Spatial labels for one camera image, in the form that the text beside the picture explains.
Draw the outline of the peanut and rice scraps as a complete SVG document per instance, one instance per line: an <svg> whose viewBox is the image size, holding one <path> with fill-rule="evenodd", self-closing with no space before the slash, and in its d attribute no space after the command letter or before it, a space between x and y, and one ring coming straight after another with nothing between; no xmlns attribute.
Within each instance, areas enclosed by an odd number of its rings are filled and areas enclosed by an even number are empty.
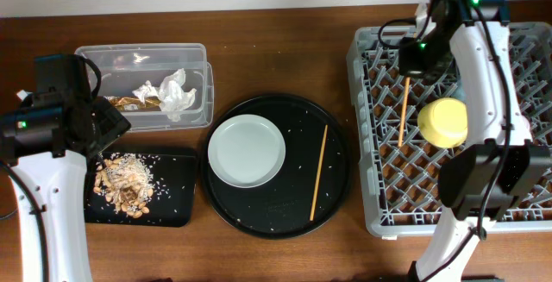
<svg viewBox="0 0 552 282"><path fill-rule="evenodd" d="M154 204L170 200L168 180L154 174L161 156L138 153L107 153L93 163L93 193L112 206L117 215L138 219L150 214Z"/></svg>

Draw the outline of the gold snack wrapper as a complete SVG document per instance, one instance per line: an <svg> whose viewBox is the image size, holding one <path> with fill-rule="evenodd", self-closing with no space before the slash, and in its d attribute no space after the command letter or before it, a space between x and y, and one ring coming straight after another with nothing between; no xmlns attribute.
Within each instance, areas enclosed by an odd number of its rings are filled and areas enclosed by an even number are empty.
<svg viewBox="0 0 552 282"><path fill-rule="evenodd" d="M138 97L106 97L106 99L119 111L153 110L160 107L157 97L146 97L141 101Z"/></svg>

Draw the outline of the large white tissue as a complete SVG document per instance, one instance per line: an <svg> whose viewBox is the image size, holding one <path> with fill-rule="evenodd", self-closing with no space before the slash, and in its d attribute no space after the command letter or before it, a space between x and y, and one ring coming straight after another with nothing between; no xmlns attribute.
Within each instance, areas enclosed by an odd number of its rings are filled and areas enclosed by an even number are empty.
<svg viewBox="0 0 552 282"><path fill-rule="evenodd" d="M160 110L167 113L172 122L181 120L180 111L190 108L196 99L197 89L192 88L184 91L183 85L186 81L186 72L183 68L178 69L174 74L163 79L159 87L155 87L148 80L132 93L141 101L146 97L157 97L160 100Z"/></svg>

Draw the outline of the blue plastic cup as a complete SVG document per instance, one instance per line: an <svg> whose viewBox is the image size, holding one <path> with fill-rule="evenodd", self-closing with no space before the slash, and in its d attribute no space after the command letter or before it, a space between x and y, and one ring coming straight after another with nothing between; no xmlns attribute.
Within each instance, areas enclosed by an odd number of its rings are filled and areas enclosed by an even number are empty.
<svg viewBox="0 0 552 282"><path fill-rule="evenodd" d="M466 102L466 93L463 89L463 85L462 85L462 81L461 79L459 78L457 81L456 81L456 89L454 90L454 92L451 94L451 97L454 98L454 99L457 99L463 103Z"/></svg>

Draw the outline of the wooden chopstick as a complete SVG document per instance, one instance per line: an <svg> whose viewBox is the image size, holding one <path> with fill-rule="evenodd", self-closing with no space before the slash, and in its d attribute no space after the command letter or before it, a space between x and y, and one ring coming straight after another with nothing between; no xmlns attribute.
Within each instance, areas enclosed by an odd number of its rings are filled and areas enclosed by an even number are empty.
<svg viewBox="0 0 552 282"><path fill-rule="evenodd" d="M406 77L405 78L405 88L404 88L403 102L402 102L401 113L400 113L399 129L398 129L398 131L399 131L399 134L398 134L398 148L401 148L403 146L403 142L404 142L406 111L407 111L407 107L408 107L410 83L411 83L411 78Z"/></svg>
<svg viewBox="0 0 552 282"><path fill-rule="evenodd" d="M315 213L316 213L317 195L318 195L318 190L319 190L319 185L320 185L320 178L321 178L321 173L322 173L322 168L323 168L323 158L324 158L324 153L325 153L328 129L329 129L329 126L325 125L324 126L324 131L323 131L323 137L322 137L322 140L321 140L321 147L320 147L319 158L318 158L318 162L317 162L317 173L316 173L316 179L315 179L313 195L312 195L312 201L311 201L311 207L310 207L310 215L309 215L309 221L310 222L314 221L314 217L315 217Z"/></svg>

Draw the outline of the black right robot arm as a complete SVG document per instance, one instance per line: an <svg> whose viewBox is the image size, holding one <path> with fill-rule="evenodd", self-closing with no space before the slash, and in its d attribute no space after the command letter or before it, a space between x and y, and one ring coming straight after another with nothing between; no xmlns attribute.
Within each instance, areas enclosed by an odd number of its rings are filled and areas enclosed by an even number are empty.
<svg viewBox="0 0 552 282"><path fill-rule="evenodd" d="M430 0L415 37L398 44L401 75L437 81L456 64L467 106L466 148L438 176L442 213L410 281L459 281L494 223L519 205L551 166L519 109L509 56L506 0Z"/></svg>

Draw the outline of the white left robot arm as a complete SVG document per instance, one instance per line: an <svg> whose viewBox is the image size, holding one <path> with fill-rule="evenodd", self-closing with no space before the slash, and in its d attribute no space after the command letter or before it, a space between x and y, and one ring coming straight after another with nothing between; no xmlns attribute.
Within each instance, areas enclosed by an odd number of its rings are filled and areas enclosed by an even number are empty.
<svg viewBox="0 0 552 282"><path fill-rule="evenodd" d="M104 97L69 98L1 117L1 167L17 197L26 281L90 281L88 164L129 130Z"/></svg>

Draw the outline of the grey round plate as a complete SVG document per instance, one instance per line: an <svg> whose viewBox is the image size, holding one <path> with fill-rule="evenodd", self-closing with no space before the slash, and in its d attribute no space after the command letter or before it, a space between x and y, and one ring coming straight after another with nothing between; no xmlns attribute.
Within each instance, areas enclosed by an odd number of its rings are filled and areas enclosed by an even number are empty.
<svg viewBox="0 0 552 282"><path fill-rule="evenodd" d="M208 144L208 161L227 185L254 188L276 176L285 161L285 140L262 116L243 114L224 121Z"/></svg>

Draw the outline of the yellow plastic bowl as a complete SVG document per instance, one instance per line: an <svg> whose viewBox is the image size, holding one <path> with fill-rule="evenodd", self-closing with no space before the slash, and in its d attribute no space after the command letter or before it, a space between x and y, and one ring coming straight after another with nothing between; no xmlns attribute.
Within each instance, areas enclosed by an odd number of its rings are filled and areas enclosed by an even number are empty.
<svg viewBox="0 0 552 282"><path fill-rule="evenodd" d="M455 98L437 99L420 110L417 125L433 146L458 147L467 139L467 107Z"/></svg>

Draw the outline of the pink plastic cup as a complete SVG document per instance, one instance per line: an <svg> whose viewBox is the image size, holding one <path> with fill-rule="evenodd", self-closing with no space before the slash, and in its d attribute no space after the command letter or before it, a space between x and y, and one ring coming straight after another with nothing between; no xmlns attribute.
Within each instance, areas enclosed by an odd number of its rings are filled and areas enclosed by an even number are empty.
<svg viewBox="0 0 552 282"><path fill-rule="evenodd" d="M530 132L530 130L531 130L530 121L525 116L522 116L522 118L523 118L525 128Z"/></svg>

